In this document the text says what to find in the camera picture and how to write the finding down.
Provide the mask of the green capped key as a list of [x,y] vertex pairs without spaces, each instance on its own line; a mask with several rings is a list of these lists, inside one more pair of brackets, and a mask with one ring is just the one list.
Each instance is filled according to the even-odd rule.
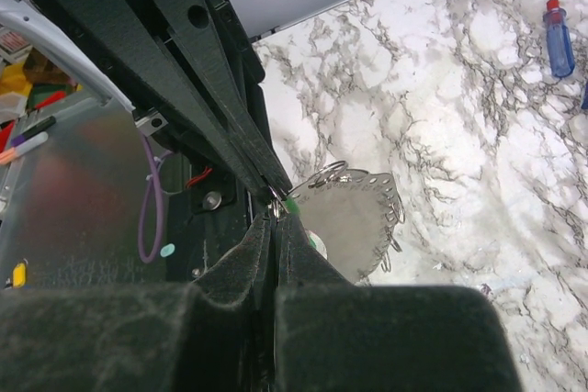
[[282,197],[272,186],[269,187],[269,190],[273,197],[270,204],[271,211],[276,219],[279,219],[286,214],[293,214],[297,216],[300,214],[300,209],[292,197]]

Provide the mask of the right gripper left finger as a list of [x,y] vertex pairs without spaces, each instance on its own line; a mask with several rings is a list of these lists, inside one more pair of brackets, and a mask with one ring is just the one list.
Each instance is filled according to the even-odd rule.
[[257,391],[273,376],[274,222],[188,283],[1,295],[4,391]]

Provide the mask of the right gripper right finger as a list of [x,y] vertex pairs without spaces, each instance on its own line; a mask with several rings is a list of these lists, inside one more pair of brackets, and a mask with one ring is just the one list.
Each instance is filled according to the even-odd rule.
[[463,286],[355,286],[295,215],[276,227],[279,391],[518,391],[502,324]]

